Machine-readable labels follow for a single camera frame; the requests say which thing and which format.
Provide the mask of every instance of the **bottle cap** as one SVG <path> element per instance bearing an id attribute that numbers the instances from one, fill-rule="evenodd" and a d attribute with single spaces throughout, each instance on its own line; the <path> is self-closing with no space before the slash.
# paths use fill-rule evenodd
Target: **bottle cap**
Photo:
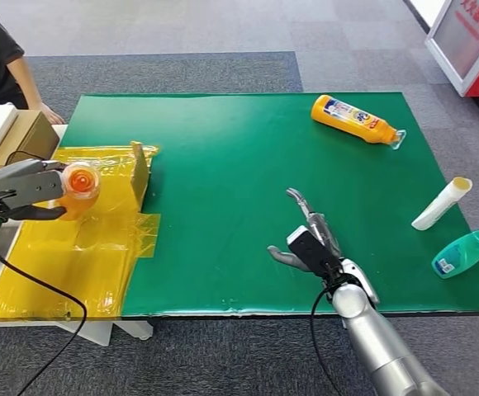
<path id="1" fill-rule="evenodd" d="M 85 161 L 67 165 L 63 170 L 62 180 L 67 194 L 79 199 L 97 196 L 100 191 L 100 175 Z"/>
<path id="2" fill-rule="evenodd" d="M 95 189 L 95 175 L 87 169 L 76 169 L 69 175 L 69 185 L 76 192 L 91 192 Z"/>
<path id="3" fill-rule="evenodd" d="M 455 200 L 459 200 L 473 188 L 473 182 L 466 177 L 455 177 L 449 183 L 449 194 Z"/>
<path id="4" fill-rule="evenodd" d="M 390 146 L 394 150 L 399 149 L 399 146 L 403 143 L 403 140 L 406 136 L 406 130 L 396 130 L 393 137 L 393 140 L 390 143 Z"/>

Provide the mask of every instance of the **yellow bottle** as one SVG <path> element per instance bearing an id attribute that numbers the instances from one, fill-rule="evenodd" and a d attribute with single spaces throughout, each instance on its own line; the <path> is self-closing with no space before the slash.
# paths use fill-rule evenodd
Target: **yellow bottle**
<path id="1" fill-rule="evenodd" d="M 100 194 L 100 175 L 86 162 L 76 162 L 64 169 L 64 194 L 57 204 L 67 209 L 61 220 L 76 220 L 92 207 Z"/>
<path id="2" fill-rule="evenodd" d="M 329 95 L 320 95 L 317 99 L 311 109 L 311 118 L 354 134 L 368 143 L 390 144 L 394 150 L 398 149 L 406 135 L 406 130 L 396 130 L 385 120 Z"/>

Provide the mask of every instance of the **person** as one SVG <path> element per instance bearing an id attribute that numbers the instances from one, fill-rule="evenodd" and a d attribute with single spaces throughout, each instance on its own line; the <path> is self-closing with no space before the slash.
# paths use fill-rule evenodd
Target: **person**
<path id="1" fill-rule="evenodd" d="M 64 119 L 43 103 L 24 58 L 24 51 L 0 24 L 0 104 L 11 102 L 18 109 L 39 110 L 51 124 Z"/>

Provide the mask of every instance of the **person's arm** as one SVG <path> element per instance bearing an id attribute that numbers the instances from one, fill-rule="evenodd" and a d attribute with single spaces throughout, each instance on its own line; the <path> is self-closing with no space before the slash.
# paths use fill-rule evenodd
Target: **person's arm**
<path id="1" fill-rule="evenodd" d="M 0 24 L 0 64 L 6 66 L 23 91 L 29 109 L 42 111 L 52 124 L 64 121 L 44 104 L 34 78 L 23 58 L 24 51 L 18 45 L 6 29 Z"/>
<path id="2" fill-rule="evenodd" d="M 63 118 L 43 103 L 34 78 L 32 77 L 32 73 L 30 73 L 24 57 L 13 60 L 7 64 L 6 67 L 18 81 L 25 99 L 27 99 L 29 109 L 42 111 L 51 124 L 65 124 Z"/>

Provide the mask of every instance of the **yellow bag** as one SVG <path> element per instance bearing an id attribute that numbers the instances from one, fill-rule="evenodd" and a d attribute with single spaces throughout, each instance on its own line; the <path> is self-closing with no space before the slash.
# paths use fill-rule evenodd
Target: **yellow bag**
<path id="1" fill-rule="evenodd" d="M 97 202 L 74 221 L 24 221 L 8 260 L 77 297 L 88 318 L 119 318 L 138 257 L 151 257 L 159 214 L 141 214 L 153 146 L 59 148 L 62 163 L 88 161 L 101 175 Z M 82 309 L 8 268 L 0 276 L 0 321 L 80 318 Z"/>

